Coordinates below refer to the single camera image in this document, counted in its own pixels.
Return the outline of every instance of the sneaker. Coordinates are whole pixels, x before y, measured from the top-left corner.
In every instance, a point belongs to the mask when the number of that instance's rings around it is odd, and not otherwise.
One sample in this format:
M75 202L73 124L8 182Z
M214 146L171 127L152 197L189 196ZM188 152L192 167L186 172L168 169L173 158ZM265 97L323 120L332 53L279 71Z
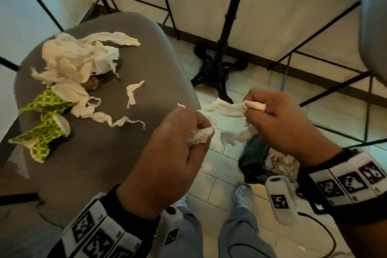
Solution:
M186 194L183 197L181 197L179 201L176 202L176 207L184 207L186 209L189 209Z
M244 207L249 211L253 211L254 194L249 185L242 184L235 191L236 207Z

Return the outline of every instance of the left hand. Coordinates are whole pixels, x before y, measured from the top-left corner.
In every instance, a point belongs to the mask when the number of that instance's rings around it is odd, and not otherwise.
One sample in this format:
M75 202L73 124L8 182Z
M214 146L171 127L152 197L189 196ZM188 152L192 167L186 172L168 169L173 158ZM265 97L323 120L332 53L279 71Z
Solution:
M178 107L154 130L127 179L117 188L123 208L139 217L155 219L191 187L211 137L188 145L192 131L211 126L199 111Z

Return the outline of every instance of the gray cushion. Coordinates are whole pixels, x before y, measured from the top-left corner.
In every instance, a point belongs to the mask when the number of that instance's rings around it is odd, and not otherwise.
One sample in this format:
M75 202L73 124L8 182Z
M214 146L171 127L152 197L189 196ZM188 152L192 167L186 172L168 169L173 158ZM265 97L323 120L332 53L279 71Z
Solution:
M387 0L363 0L359 51L364 65L387 86Z
M152 131L177 103L200 109L195 91L172 46L161 28L146 17L133 12L119 12L99 17L66 31L82 38L97 32L122 31L137 38L141 45L120 47L119 79L114 75L91 95L102 99L97 108L113 120L126 115L143 120L142 125L126 123L122 128L110 128L106 123L65 118L71 126L69 138L62 138L44 164L35 162L25 148L24 155L31 180L39 196L48 205L76 213L100 191L108 191L122 182L138 160ZM41 44L23 61L17 73L15 93L18 108L31 102L44 85L31 77L31 67L42 71ZM125 87L145 80L135 91L136 105L126 109ZM40 124L40 113L26 112L19 116L22 131Z

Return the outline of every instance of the hand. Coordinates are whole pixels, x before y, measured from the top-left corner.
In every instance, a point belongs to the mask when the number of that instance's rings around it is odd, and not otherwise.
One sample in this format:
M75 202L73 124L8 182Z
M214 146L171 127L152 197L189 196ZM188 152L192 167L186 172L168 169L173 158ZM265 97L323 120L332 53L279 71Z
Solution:
M312 125L301 107L286 93L256 89L244 98L266 104L266 111L248 109L247 120L274 149L295 157L302 165L317 165L341 151Z
M154 130L148 145L128 178L117 188L125 210L139 217L155 219L179 200L191 187L210 147L188 145L191 133L210 127L199 111L178 107Z

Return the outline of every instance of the black trash bag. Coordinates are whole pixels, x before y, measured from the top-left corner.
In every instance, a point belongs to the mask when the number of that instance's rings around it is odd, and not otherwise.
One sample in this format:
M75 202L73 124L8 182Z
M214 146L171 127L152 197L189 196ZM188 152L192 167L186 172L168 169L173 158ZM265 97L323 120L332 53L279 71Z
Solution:
M254 135L244 146L238 166L248 184L265 184L270 176L276 174L265 169L270 146L259 135Z

